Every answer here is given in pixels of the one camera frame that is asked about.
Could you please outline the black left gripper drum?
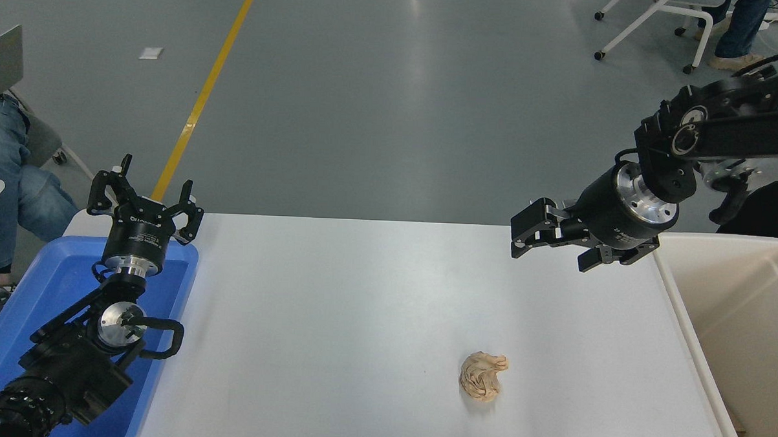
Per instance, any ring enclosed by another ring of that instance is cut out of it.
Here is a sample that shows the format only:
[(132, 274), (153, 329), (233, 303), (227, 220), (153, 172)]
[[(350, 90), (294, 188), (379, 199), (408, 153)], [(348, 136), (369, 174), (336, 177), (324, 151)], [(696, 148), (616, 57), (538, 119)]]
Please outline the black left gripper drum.
[(102, 265), (117, 268), (124, 259), (147, 261), (148, 271), (161, 272), (175, 227), (163, 220), (167, 207), (144, 197), (122, 200), (112, 213), (111, 232)]

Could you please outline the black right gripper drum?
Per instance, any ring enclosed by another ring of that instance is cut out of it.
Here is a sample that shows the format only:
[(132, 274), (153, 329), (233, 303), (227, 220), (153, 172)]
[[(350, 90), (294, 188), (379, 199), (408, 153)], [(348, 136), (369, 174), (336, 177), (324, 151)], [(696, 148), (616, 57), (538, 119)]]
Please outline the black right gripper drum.
[(662, 205), (638, 164), (617, 164), (583, 190), (570, 213), (602, 244), (630, 250), (660, 234)]

